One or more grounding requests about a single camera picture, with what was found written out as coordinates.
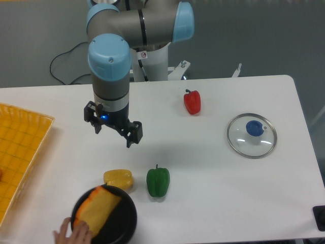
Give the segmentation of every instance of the red bell pepper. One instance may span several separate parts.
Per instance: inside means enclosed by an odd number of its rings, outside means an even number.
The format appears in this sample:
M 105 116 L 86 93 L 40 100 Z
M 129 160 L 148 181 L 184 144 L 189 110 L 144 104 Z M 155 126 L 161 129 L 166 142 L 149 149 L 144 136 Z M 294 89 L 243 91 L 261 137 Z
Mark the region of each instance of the red bell pepper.
M 201 110 L 201 97 L 197 90 L 186 90 L 184 95 L 184 104 L 190 114 L 196 114 Z

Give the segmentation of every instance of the yellow tray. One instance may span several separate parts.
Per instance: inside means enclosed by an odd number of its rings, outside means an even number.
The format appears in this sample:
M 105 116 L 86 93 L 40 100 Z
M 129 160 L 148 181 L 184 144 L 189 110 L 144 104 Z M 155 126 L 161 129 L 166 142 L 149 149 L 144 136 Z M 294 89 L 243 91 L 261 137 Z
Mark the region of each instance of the yellow tray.
M 53 117 L 0 103 L 0 227 L 53 121 Z

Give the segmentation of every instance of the toy bread slice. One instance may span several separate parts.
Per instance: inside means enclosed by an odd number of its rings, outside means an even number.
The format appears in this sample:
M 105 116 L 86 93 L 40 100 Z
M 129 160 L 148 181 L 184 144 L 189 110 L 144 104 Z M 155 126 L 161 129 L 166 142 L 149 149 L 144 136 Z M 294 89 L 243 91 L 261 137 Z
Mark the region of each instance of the toy bread slice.
M 120 200 L 121 197 L 115 196 L 103 187 L 96 187 L 77 210 L 74 228 L 80 221 L 85 221 L 92 232 L 92 237 L 97 236 Z

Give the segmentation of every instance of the glass pot lid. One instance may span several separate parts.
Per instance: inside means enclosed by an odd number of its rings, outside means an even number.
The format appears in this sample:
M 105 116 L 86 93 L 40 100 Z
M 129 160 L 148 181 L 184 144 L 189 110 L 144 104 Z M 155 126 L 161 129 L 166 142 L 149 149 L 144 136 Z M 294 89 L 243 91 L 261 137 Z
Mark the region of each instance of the glass pot lid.
M 249 159 L 265 157 L 277 141 L 271 123 L 254 113 L 243 113 L 233 118 L 227 128 L 227 138 L 235 152 Z

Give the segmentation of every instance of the finger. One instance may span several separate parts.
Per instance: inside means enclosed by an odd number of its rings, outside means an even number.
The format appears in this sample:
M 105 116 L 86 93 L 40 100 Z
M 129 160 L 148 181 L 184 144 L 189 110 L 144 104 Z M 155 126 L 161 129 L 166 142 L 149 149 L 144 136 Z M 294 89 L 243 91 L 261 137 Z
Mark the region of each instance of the finger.
M 76 243 L 83 243 L 86 233 L 89 230 L 89 226 L 85 223 L 79 230 L 79 235 L 77 236 Z
M 60 228 L 60 234 L 59 234 L 59 239 L 58 241 L 61 243 L 64 243 L 64 239 L 66 238 L 67 235 L 67 229 L 68 229 L 68 224 L 70 222 L 70 218 L 65 218 L 61 228 Z
M 59 233 L 57 233 L 57 231 L 53 231 L 53 236 L 54 236 L 55 244 L 58 244 L 58 242 L 59 242 Z
M 90 230 L 87 231 L 85 236 L 84 244 L 90 244 L 92 239 L 92 232 Z
M 72 243 L 75 243 L 77 237 L 79 236 L 79 232 L 80 230 L 86 225 L 86 223 L 84 221 L 80 222 L 74 229 L 72 232 L 72 235 L 70 236 L 70 240 Z

